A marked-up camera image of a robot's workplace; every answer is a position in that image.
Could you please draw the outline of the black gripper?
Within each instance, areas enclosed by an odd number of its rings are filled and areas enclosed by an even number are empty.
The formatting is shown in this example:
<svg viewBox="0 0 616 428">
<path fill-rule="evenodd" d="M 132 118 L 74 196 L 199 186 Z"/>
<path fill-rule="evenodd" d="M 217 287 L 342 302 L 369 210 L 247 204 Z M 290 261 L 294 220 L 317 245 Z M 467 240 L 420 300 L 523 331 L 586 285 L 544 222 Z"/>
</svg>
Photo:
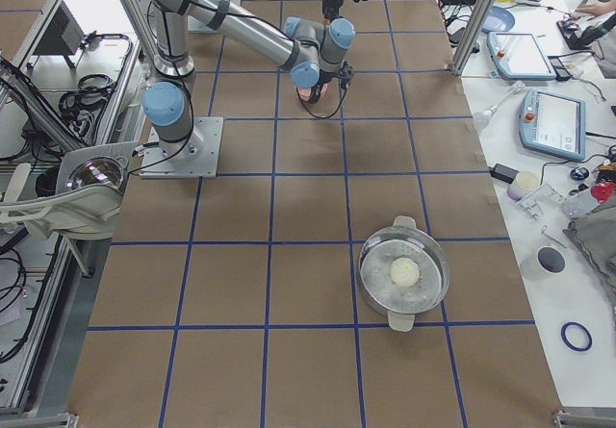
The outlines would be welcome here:
<svg viewBox="0 0 616 428">
<path fill-rule="evenodd" d="M 343 0 L 321 0 L 323 18 L 325 20 L 335 20 L 340 16 L 340 8 Z"/>
<path fill-rule="evenodd" d="M 310 88 L 307 102 L 316 104 L 321 99 L 321 93 L 325 91 L 325 86 L 337 81 L 342 90 L 348 89 L 353 79 L 353 66 L 348 61 L 342 61 L 341 65 L 333 71 L 320 71 L 319 81 L 316 87 Z"/>
</svg>

